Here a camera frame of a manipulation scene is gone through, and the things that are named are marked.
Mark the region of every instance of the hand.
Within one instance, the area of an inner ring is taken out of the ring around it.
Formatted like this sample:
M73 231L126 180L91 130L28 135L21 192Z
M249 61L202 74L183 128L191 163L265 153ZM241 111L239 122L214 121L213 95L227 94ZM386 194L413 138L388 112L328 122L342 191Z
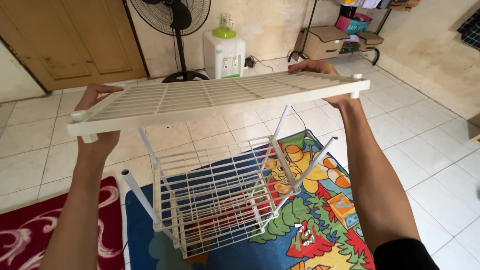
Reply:
M321 60L306 59L298 64L288 66L288 73L290 74L293 74L299 70L340 76L330 62ZM337 109L339 109L340 103L351 101L350 94L324 98L324 100Z
M107 98L111 93L123 91L121 87L104 86L99 84L90 84L84 93L84 96L78 103L75 111L88 110L95 104ZM105 132L98 135L98 140L91 144L86 144L82 137L78 137L78 161L87 162L105 162L108 155L113 151L120 138L120 131Z

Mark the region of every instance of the door frame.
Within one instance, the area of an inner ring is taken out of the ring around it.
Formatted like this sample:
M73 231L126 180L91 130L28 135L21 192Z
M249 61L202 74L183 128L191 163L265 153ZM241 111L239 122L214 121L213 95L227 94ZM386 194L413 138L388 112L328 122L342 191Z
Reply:
M150 78L150 72L148 71L147 63L145 61L144 57L144 52L142 51L142 46L140 45L140 41L137 36L137 31L135 29L135 25L133 24L133 19L132 15L130 14L130 10L128 8L127 0L122 0L123 7L125 8L125 11L127 13L128 21L130 23L130 27L132 28L133 36L135 37L135 42L137 43L138 51L140 52L140 58L142 59L142 63L144 65L144 69L147 75L147 78ZM22 61L22 59L18 56L18 54L15 52L15 49L10 46L5 39L0 35L0 42L5 45L5 47L10 51L10 53L15 57L15 59L22 65L22 67L25 69L25 71L35 80L35 82L42 88L42 90L45 92L47 95L51 95L53 91L48 91L45 86L39 81L39 79L33 74L33 72L28 68L27 65Z

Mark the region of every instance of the wooden door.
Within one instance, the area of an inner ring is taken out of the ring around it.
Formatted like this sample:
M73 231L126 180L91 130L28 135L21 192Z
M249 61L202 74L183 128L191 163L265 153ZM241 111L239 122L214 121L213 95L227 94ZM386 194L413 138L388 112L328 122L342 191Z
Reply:
M48 91L146 77L122 0L0 0L0 35Z

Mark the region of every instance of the blue rug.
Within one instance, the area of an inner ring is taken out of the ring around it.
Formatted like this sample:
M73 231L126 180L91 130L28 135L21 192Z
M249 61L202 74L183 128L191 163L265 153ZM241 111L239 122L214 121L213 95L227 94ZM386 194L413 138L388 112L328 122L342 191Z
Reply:
M323 148L309 130L281 139L279 144L292 171L299 175ZM153 185L142 187L150 204L152 189ZM330 154L308 175L301 193L287 201L264 234L186 260L164 233L154 232L151 218L131 191L126 195L126 210L132 270L374 269L353 205L348 173ZM306 243L312 237L314 241Z

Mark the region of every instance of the red rug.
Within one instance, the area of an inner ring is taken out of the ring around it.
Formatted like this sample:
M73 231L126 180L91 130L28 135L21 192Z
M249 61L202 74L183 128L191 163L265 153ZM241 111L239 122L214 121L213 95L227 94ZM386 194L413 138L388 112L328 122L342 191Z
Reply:
M0 269L40 266L67 195L0 215ZM114 177L102 181L98 207L98 269L124 269L120 193Z

